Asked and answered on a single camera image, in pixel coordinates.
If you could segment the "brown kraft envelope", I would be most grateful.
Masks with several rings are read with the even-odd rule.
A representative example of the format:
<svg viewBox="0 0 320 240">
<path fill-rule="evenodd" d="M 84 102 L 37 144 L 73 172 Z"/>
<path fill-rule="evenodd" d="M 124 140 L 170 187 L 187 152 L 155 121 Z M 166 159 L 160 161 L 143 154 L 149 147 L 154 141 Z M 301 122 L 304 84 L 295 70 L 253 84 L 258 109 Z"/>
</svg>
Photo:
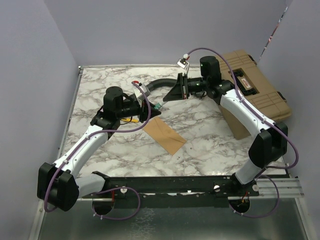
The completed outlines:
<svg viewBox="0 0 320 240">
<path fill-rule="evenodd" d="M 187 142 L 159 117 L 149 121 L 143 130 L 172 156 Z"/>
</svg>

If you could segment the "green white glue stick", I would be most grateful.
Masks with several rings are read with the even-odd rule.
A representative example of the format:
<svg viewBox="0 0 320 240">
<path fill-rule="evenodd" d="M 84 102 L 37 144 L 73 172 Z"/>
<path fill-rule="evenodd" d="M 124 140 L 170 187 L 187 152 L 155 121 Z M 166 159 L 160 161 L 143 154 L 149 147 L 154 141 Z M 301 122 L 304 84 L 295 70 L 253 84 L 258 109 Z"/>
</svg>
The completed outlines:
<svg viewBox="0 0 320 240">
<path fill-rule="evenodd" d="M 158 102 L 157 104 L 154 105 L 154 108 L 156 110 L 159 110 L 161 107 L 163 107 L 164 104 L 165 104 L 165 102 Z"/>
</svg>

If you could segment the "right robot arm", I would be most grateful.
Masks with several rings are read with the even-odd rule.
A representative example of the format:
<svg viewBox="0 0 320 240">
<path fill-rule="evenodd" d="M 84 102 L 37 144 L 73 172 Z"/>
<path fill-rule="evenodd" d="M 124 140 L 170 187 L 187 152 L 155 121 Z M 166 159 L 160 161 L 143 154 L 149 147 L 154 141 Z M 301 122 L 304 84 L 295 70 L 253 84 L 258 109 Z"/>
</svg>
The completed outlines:
<svg viewBox="0 0 320 240">
<path fill-rule="evenodd" d="M 191 95 L 206 92 L 209 98 L 229 111 L 248 130 L 254 138 L 248 160 L 232 175 L 233 181 L 229 184 L 230 191 L 240 196 L 270 163 L 286 154 L 288 127 L 264 116 L 241 96 L 231 81 L 224 80 L 216 57 L 204 56 L 199 62 L 201 76 L 189 78 L 187 73 L 179 73 L 175 85 L 163 101 L 185 100 Z"/>
</svg>

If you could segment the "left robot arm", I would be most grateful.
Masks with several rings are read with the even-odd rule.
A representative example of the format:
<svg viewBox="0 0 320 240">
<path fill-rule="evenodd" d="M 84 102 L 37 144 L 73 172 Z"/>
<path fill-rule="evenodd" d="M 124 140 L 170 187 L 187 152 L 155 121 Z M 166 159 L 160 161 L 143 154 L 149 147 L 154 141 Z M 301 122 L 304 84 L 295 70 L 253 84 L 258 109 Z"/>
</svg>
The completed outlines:
<svg viewBox="0 0 320 240">
<path fill-rule="evenodd" d="M 103 105 L 92 118 L 89 127 L 78 142 L 54 163 L 43 163 L 38 170 L 37 197 L 44 201 L 44 210 L 70 210 L 77 199 L 90 194 L 103 198 L 111 190 L 105 176 L 92 173 L 78 178 L 80 170 L 95 151 L 114 133 L 120 132 L 121 119 L 135 117 L 145 126 L 161 114 L 148 100 L 150 88 L 132 82 L 134 94 L 127 95 L 118 86 L 106 89 Z"/>
</svg>

